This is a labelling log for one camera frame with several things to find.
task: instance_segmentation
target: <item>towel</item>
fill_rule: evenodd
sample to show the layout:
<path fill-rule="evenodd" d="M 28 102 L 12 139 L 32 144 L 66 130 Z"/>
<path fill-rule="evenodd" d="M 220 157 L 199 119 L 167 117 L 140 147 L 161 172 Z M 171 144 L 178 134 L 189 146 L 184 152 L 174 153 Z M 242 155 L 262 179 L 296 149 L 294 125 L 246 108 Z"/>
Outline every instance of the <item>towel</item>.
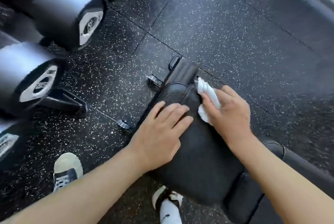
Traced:
<path fill-rule="evenodd" d="M 201 78 L 198 78 L 198 80 L 195 80 L 195 84 L 196 84 L 196 87 L 197 87 L 197 93 L 198 94 L 203 94 L 203 93 L 206 94 L 210 98 L 213 105 L 218 110 L 220 110 L 221 105 L 219 103 L 218 97 L 217 97 L 214 89 L 207 82 L 205 82 Z M 205 111 L 205 109 L 203 107 L 203 104 L 201 104 L 199 106 L 198 114 L 204 122 L 207 122 L 210 125 L 212 125 L 212 123 L 210 122 L 209 116 L 208 116 L 207 112 Z"/>

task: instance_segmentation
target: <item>metal bracket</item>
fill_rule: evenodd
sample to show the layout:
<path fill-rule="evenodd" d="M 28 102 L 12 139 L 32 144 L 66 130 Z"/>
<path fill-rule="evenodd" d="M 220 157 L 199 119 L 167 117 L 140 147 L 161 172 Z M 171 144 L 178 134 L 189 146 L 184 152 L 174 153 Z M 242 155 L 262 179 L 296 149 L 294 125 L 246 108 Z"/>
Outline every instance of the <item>metal bracket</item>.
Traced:
<path fill-rule="evenodd" d="M 68 112 L 77 119 L 85 118 L 89 111 L 88 104 L 83 99 L 64 88 L 51 90 L 40 105 Z"/>
<path fill-rule="evenodd" d="M 128 131 L 131 131 L 133 129 L 133 126 L 129 125 L 126 121 L 122 119 L 117 120 L 117 124 L 123 129 L 128 130 Z"/>
<path fill-rule="evenodd" d="M 163 81 L 158 79 L 154 74 L 151 74 L 150 76 L 147 77 L 149 82 L 153 83 L 157 87 L 161 87 Z"/>

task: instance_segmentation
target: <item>white sneaker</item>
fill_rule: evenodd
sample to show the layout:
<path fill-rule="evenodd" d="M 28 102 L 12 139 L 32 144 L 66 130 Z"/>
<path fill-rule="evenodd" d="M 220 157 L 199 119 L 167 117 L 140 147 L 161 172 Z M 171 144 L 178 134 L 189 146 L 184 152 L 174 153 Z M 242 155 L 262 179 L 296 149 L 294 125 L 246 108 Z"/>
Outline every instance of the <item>white sneaker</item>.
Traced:
<path fill-rule="evenodd" d="M 55 193 L 58 189 L 63 188 L 69 183 L 83 176 L 79 158 L 73 153 L 62 154 L 54 163 L 53 180 Z"/>
<path fill-rule="evenodd" d="M 183 196 L 166 188 L 166 186 L 162 186 L 152 196 L 154 210 L 160 212 L 161 204 L 165 199 L 168 199 L 170 202 L 176 205 L 177 208 L 180 208 L 182 205 Z"/>

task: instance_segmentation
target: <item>right hand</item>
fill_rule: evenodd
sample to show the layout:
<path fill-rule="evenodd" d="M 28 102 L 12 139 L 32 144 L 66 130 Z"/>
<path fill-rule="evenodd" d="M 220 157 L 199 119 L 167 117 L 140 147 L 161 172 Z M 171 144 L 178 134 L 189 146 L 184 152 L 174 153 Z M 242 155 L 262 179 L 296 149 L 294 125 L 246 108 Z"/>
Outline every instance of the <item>right hand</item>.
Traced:
<path fill-rule="evenodd" d="M 228 146 L 234 141 L 242 140 L 252 135 L 250 128 L 251 111 L 248 103 L 232 88 L 223 86 L 215 89 L 221 109 L 212 104 L 206 94 L 202 94 L 203 106 L 216 131 L 222 136 Z"/>

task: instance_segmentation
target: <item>foot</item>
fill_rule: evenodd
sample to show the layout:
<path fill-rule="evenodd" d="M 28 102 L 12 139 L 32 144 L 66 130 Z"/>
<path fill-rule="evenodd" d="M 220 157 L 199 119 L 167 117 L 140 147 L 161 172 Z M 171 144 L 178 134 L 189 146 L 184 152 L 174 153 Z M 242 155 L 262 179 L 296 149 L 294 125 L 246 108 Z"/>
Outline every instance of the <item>foot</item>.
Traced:
<path fill-rule="evenodd" d="M 84 174 L 79 158 L 72 153 L 62 154 L 55 162 L 53 168 L 53 179 L 55 193 Z"/>
<path fill-rule="evenodd" d="M 160 187 L 152 196 L 153 208 L 158 213 L 160 212 L 161 204 L 165 199 L 168 199 L 170 202 L 176 205 L 177 208 L 180 208 L 182 205 L 183 196 L 166 188 L 166 186 Z"/>

